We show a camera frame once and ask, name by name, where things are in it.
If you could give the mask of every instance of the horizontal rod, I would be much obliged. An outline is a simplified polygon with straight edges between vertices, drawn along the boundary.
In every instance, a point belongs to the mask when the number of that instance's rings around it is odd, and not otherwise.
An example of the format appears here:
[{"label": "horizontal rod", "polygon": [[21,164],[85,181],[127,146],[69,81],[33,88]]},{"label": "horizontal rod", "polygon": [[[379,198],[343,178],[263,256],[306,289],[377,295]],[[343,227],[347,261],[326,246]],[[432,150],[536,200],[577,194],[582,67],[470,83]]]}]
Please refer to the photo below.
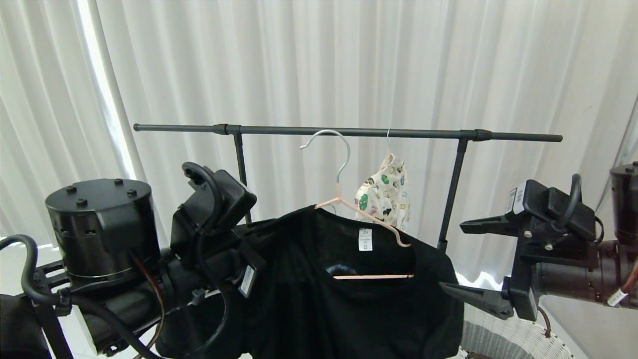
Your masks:
[{"label": "horizontal rod", "polygon": [[335,130],[349,137],[401,137],[414,139],[468,139],[470,141],[511,140],[561,142],[561,135],[517,134],[509,132],[490,132],[486,130],[403,130],[386,128],[338,128],[338,127],[287,127],[287,126],[240,126],[218,124],[204,125],[142,125],[135,123],[135,131],[164,132],[213,132],[220,135],[253,134],[253,135],[313,135],[319,130]]}]

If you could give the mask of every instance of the pink clothes hanger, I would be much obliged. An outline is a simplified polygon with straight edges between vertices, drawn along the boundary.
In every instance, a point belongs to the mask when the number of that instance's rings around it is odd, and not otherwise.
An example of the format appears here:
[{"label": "pink clothes hanger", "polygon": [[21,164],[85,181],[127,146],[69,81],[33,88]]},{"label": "pink clothes hanger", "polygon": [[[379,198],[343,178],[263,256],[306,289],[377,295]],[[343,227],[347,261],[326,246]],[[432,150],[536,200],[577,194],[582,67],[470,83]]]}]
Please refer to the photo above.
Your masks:
[{"label": "pink clothes hanger", "polygon": [[[409,243],[403,243],[401,241],[401,235],[399,234],[399,231],[392,227],[391,225],[388,225],[386,223],[384,223],[381,220],[378,220],[377,218],[372,217],[371,215],[367,214],[366,212],[363,212],[362,210],[358,209],[358,207],[356,207],[354,204],[344,200],[341,197],[341,185],[339,184],[339,178],[341,177],[341,172],[343,171],[343,169],[346,167],[346,165],[348,164],[348,162],[350,161],[350,144],[348,143],[348,141],[346,140],[345,137],[343,137],[343,135],[335,130],[320,130],[317,133],[315,133],[312,137],[310,137],[310,140],[308,140],[308,142],[301,146],[300,149],[304,149],[306,147],[308,147],[310,145],[311,142],[313,142],[313,139],[315,139],[315,137],[317,137],[318,135],[321,134],[326,134],[326,133],[330,133],[330,134],[334,134],[337,135],[341,138],[341,140],[346,144],[346,149],[348,150],[348,155],[346,157],[346,162],[341,166],[341,168],[339,168],[339,172],[337,172],[337,187],[336,187],[336,196],[335,198],[327,201],[327,202],[323,202],[320,204],[317,204],[315,206],[315,209],[321,208],[321,207],[325,207],[325,206],[329,206],[331,204],[337,204],[337,203],[341,203],[344,204],[346,207],[350,208],[353,211],[356,211],[357,213],[361,214],[363,217],[366,217],[368,219],[370,219],[371,221],[373,221],[376,224],[379,224],[385,228],[387,228],[390,232],[394,233],[394,236],[396,237],[396,241],[397,244],[401,247],[410,247]],[[400,275],[338,275],[335,276],[334,278],[336,279],[398,279],[398,278],[409,278],[412,277],[412,274],[400,274]]]}]

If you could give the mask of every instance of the shirt neckline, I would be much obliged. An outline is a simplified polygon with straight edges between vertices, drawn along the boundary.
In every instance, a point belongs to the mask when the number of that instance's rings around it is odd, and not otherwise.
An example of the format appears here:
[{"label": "shirt neckline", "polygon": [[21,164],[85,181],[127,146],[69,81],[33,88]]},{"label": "shirt neckline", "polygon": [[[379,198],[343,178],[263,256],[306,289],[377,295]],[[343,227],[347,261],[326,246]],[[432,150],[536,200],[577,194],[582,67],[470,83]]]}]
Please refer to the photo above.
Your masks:
[{"label": "shirt neckline", "polygon": [[[314,216],[320,215],[322,217],[327,218],[331,222],[340,223],[347,227],[370,228],[373,230],[373,232],[375,230],[387,231],[387,229],[384,228],[382,225],[343,218],[335,214],[332,214],[323,208],[315,209],[315,205],[308,206],[304,210],[304,213],[305,213],[304,221],[311,221]],[[310,262],[314,271],[316,271],[318,278],[322,280],[323,282],[327,283],[328,285],[340,291],[345,292],[346,294],[349,294],[351,296],[365,296],[366,298],[369,298],[370,296],[387,296],[390,294],[397,295],[399,293],[403,293],[407,290],[413,289],[413,287],[418,284],[418,281],[421,278],[420,273],[422,271],[421,268],[423,267],[423,263],[421,263],[421,260],[422,260],[421,256],[419,256],[419,254],[417,253],[418,251],[415,246],[415,243],[418,242],[418,240],[416,240],[415,238],[412,238],[411,236],[408,236],[407,234],[401,231],[399,231],[399,234],[401,235],[401,239],[404,241],[404,243],[407,241],[407,243],[412,244],[412,246],[409,248],[415,251],[415,271],[413,273],[414,276],[411,278],[405,279],[406,283],[402,284],[401,286],[374,287],[370,283],[361,283],[359,280],[356,280],[356,279],[353,279],[353,280],[335,279],[330,273],[328,273],[328,271],[325,270],[325,268],[321,266],[321,263],[319,262],[319,253],[317,252],[316,247],[314,246],[314,243],[312,242],[314,240],[315,235],[311,233],[311,226],[308,225],[307,223],[304,223],[302,230],[303,230],[303,236],[302,236],[303,247],[306,253],[308,254],[308,261]]]}]

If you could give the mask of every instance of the cable connector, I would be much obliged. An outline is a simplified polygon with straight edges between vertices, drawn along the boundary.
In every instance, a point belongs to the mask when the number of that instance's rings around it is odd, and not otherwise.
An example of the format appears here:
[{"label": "cable connector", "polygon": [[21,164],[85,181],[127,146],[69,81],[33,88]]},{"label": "cable connector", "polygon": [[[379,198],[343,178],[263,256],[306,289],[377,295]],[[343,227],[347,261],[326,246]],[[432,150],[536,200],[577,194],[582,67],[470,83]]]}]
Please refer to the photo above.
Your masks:
[{"label": "cable connector", "polygon": [[56,305],[56,315],[58,317],[66,317],[71,314],[71,289],[62,288],[57,291],[60,301]]},{"label": "cable connector", "polygon": [[609,304],[610,307],[615,307],[618,305],[618,303],[625,299],[626,296],[627,293],[623,293],[622,288],[619,288],[614,294],[609,297],[609,299],[607,299],[607,304]]}]

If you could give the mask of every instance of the green cartoon print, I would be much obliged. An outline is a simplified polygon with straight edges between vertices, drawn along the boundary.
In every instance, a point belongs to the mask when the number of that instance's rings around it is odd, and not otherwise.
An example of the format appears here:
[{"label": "green cartoon print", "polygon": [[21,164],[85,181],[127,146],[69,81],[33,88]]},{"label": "green cartoon print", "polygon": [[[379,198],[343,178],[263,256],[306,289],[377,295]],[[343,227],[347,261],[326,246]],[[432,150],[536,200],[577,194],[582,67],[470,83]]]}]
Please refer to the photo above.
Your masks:
[{"label": "green cartoon print", "polygon": [[359,201],[359,209],[364,210],[367,208],[367,194],[361,196],[361,200]]}]

